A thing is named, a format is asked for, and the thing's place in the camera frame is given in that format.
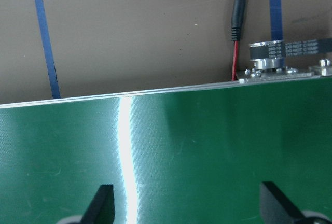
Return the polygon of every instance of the cable connector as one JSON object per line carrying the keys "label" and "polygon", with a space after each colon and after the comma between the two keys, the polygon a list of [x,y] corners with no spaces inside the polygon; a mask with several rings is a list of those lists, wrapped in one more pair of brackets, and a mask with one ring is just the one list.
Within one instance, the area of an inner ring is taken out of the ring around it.
{"label": "cable connector", "polygon": [[245,0],[234,0],[232,14],[232,41],[239,41],[241,39],[244,10]]}

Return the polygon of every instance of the table surface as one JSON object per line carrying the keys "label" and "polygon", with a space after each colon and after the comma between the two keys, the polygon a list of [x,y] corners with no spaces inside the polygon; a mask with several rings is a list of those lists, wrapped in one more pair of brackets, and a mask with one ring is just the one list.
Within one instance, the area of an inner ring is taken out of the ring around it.
{"label": "table surface", "polygon": [[262,223],[259,184],[332,217],[332,78],[0,109],[0,223]]}

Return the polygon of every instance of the green surface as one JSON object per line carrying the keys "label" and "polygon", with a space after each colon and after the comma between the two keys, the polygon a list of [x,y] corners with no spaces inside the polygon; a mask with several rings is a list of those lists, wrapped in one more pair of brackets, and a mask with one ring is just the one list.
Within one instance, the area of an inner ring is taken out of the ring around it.
{"label": "green surface", "polygon": [[332,217],[332,79],[0,109],[0,223],[262,223],[259,183]]}

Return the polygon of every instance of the blue tape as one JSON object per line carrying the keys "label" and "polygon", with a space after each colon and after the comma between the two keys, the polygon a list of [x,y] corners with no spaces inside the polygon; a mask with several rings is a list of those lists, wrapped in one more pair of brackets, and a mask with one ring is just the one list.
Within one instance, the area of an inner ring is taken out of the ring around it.
{"label": "blue tape", "polygon": [[283,40],[281,0],[270,0],[272,40]]}
{"label": "blue tape", "polygon": [[59,99],[61,96],[57,80],[56,67],[54,65],[50,35],[48,32],[44,2],[43,0],[35,0],[35,5],[38,16],[40,35],[42,38],[41,40],[43,42],[43,48],[44,48],[48,78],[50,80],[50,85],[51,85],[52,96],[53,99]]}

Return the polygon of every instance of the wire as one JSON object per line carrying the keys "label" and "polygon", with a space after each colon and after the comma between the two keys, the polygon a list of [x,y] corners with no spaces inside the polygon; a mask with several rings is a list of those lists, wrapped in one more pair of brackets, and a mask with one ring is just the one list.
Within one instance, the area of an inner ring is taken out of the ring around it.
{"label": "wire", "polygon": [[236,71],[237,71],[238,57],[239,57],[239,41],[234,41],[232,81],[235,81],[237,79]]}

